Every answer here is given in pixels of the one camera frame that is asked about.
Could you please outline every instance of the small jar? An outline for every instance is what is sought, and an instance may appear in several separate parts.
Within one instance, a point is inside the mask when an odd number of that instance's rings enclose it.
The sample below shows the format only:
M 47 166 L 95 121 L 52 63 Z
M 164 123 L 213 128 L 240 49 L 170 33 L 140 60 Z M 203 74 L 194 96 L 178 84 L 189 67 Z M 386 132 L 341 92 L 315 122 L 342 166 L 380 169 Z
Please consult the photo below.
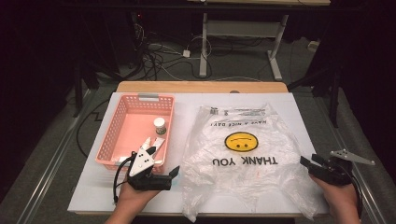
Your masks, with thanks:
M 166 127 L 165 127 L 165 119 L 163 118 L 156 118 L 154 120 L 155 132 L 157 134 L 165 134 Z

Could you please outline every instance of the human hand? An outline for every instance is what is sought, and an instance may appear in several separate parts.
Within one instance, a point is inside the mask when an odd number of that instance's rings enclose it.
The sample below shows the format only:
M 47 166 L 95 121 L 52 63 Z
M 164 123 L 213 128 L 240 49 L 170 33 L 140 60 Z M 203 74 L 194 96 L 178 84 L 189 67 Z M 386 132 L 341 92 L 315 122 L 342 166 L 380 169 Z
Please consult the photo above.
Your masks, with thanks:
M 322 189 L 323 196 L 330 206 L 330 214 L 339 224 L 361 223 L 358 215 L 358 197 L 352 184 L 330 185 L 313 175 L 309 175 Z
M 135 190 L 128 183 L 122 184 L 116 208 L 106 221 L 106 224 L 131 223 L 134 217 L 136 217 L 136 215 L 146 207 L 147 203 L 159 192 L 160 190 Z

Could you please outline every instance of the plastic bag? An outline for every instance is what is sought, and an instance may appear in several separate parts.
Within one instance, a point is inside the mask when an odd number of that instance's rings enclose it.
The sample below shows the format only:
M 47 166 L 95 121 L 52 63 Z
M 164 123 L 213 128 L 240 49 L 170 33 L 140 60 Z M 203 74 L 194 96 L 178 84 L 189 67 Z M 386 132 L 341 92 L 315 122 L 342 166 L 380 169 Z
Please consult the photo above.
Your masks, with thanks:
M 278 188 L 312 219 L 318 208 L 312 194 L 318 188 L 300 164 L 301 155 L 296 138 L 269 104 L 201 106 L 180 165 L 183 215 L 194 222 L 213 192 L 232 193 L 254 212 L 260 195 Z

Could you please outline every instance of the yellow smiley face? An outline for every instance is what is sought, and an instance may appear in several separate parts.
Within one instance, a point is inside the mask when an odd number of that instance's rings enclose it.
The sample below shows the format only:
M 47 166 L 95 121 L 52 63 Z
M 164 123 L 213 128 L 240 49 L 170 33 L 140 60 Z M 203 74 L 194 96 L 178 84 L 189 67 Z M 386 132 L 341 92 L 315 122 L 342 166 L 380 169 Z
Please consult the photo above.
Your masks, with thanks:
M 250 151 L 259 145 L 259 140 L 251 133 L 232 133 L 225 139 L 225 146 L 234 151 Z

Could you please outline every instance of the pink plastic basket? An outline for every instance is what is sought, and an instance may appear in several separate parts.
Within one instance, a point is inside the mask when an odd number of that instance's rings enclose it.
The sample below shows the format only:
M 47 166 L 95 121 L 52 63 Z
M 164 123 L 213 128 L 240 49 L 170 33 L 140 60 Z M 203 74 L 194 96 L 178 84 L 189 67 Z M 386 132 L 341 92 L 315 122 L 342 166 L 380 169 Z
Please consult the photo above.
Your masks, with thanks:
M 171 131 L 174 97 L 154 93 L 125 93 L 120 97 L 105 137 L 96 155 L 96 161 L 107 169 L 116 170 L 122 158 L 130 157 L 148 137 L 150 146 L 156 137 L 165 139 L 154 160 L 154 173 L 163 172 L 166 148 Z M 166 133 L 157 134 L 153 121 L 165 119 Z

